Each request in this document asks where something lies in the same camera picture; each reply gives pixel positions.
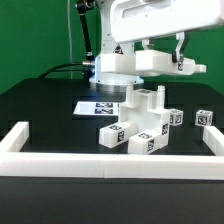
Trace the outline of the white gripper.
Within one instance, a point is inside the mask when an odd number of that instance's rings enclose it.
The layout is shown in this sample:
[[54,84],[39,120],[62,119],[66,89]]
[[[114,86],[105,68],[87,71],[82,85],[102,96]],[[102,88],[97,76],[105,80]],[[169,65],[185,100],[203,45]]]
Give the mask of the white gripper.
[[117,43],[142,40],[144,50],[154,41],[176,34],[172,62],[183,70],[189,34],[224,24],[224,0],[115,0],[110,9],[111,33]]

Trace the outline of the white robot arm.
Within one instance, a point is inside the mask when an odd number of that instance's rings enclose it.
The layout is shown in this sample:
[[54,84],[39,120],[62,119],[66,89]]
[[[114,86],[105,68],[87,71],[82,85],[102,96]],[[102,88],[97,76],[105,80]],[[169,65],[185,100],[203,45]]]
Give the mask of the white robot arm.
[[190,76],[206,67],[183,55],[188,34],[224,25],[224,0],[96,0],[101,52],[93,84],[141,84],[147,76]]

